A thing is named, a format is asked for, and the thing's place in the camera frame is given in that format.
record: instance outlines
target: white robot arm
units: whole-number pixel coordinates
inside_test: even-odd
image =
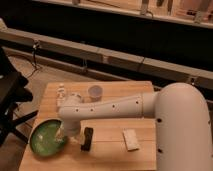
[[[80,121],[104,118],[156,118],[157,171],[212,171],[208,107],[193,86],[175,83],[160,92],[111,101],[82,103],[73,94],[59,109],[65,135],[80,133]]]

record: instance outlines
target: wooden tabletop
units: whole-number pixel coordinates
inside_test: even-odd
[[[39,123],[58,118],[56,92],[60,83],[49,83],[43,95],[38,116],[33,128]],[[69,82],[68,92],[79,92],[85,102],[90,102],[87,89],[91,85],[103,87],[102,100],[151,92],[148,81],[125,82]],[[93,127],[94,135],[89,152],[81,151],[80,145],[69,141],[65,148],[49,158],[35,156],[27,145],[20,165],[20,171],[114,171],[114,170],[156,170],[155,122],[153,119],[101,119],[82,121],[82,127]],[[122,131],[132,128],[136,131],[140,149],[126,150]]]

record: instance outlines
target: green plate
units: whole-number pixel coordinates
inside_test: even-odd
[[[63,137],[58,141],[55,140],[60,125],[60,120],[51,119],[41,123],[34,129],[30,137],[30,148],[36,155],[48,157],[63,149],[68,138]]]

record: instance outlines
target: white object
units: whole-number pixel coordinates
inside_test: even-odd
[[[123,136],[128,151],[138,150],[140,148],[134,129],[123,130]]]
[[[100,101],[103,94],[103,88],[99,85],[89,87],[88,94],[92,102]]]
[[[61,83],[61,84],[59,84],[59,88],[57,90],[56,106],[58,109],[59,109],[59,107],[61,107],[63,102],[66,100],[66,98],[67,98],[67,91],[64,87],[64,84]]]
[[[157,120],[157,171],[213,170],[208,107],[202,94],[189,84],[175,83],[157,94],[96,103],[82,104],[70,98],[60,107],[59,117],[64,133],[75,136],[80,133],[81,120],[141,118],[143,112]]]

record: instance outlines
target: white cup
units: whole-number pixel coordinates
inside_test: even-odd
[[[89,87],[88,94],[92,102],[100,101],[103,94],[103,88],[99,85]]]

